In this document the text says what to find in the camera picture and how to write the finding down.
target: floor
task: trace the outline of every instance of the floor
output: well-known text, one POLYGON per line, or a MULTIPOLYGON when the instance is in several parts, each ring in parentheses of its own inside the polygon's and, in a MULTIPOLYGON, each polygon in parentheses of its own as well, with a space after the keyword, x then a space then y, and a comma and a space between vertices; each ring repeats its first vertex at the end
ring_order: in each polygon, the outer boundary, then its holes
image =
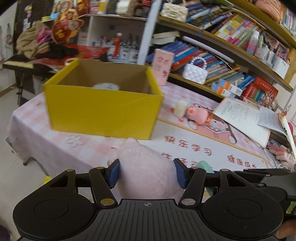
POLYGON ((17 108, 17 90, 0 98, 0 224, 7 227, 11 240, 19 238, 12 219, 15 205, 43 184, 45 174, 35 162, 26 167, 4 142, 12 112, 17 108))

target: teal object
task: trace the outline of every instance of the teal object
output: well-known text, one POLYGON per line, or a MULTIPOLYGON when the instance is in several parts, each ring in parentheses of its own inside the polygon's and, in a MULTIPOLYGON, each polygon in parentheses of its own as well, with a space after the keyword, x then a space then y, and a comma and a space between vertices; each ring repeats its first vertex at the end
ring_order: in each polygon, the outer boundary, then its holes
MULTIPOLYGON (((196 164, 197 167, 206 170, 207 173, 215 173, 211 166, 206 161, 200 161, 196 164)), ((213 188, 205 188, 210 196, 213 196, 213 188)))

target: yellow container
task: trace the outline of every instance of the yellow container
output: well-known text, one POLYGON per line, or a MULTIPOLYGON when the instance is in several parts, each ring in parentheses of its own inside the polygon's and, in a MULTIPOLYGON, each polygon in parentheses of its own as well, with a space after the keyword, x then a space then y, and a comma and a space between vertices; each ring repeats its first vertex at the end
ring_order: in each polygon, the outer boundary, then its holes
POLYGON ((54 130, 110 137, 150 139, 163 100, 150 67, 92 59, 73 61, 44 89, 54 130))

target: wall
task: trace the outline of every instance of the wall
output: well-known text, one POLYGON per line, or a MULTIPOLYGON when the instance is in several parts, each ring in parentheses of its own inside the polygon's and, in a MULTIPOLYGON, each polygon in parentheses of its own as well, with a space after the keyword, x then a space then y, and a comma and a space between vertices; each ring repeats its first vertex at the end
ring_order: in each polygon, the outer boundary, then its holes
MULTIPOLYGON (((7 29, 8 23, 10 23, 11 31, 13 31, 16 9, 17 9, 17 2, 14 3, 9 9, 7 9, 0 16, 0 26, 2 28, 2 54, 5 60, 13 55, 13 49, 5 47, 5 37, 6 37, 6 29, 7 29)), ((15 83, 14 71, 8 70, 8 69, 1 69, 0 70, 0 92, 14 83, 15 83)))

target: human hand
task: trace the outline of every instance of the human hand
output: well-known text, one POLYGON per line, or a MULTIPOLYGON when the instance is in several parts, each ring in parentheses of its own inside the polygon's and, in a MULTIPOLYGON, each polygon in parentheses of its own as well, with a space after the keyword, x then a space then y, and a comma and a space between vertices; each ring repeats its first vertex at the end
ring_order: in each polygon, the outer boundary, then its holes
POLYGON ((296 235, 296 219, 283 222, 276 233, 276 237, 278 239, 283 239, 293 235, 296 235))

